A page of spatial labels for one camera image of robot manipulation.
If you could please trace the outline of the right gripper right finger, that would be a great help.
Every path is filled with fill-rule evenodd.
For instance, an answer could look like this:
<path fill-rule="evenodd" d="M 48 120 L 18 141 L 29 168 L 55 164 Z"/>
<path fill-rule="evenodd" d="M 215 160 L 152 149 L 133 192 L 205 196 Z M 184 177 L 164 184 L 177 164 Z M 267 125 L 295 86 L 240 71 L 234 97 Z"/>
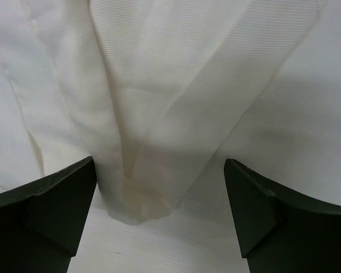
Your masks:
<path fill-rule="evenodd" d="M 234 159 L 224 178 L 251 272 L 341 272 L 341 206 L 309 197 Z"/>

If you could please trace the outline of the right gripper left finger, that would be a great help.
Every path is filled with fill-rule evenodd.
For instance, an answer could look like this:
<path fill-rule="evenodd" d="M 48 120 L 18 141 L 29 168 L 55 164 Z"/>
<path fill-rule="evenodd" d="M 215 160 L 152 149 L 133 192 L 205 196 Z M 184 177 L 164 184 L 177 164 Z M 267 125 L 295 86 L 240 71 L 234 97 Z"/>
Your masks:
<path fill-rule="evenodd" d="M 0 272 L 67 272 L 96 185 L 89 156 L 0 193 Z"/>

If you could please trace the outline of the white pleated skirt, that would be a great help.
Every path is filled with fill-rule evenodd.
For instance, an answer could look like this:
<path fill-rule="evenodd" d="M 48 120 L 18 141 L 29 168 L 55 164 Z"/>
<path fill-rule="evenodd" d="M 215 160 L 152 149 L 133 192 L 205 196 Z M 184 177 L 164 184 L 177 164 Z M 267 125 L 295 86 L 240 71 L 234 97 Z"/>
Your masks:
<path fill-rule="evenodd" d="M 87 156 L 130 225 L 225 158 L 341 205 L 341 1 L 0 1 L 0 193 Z"/>

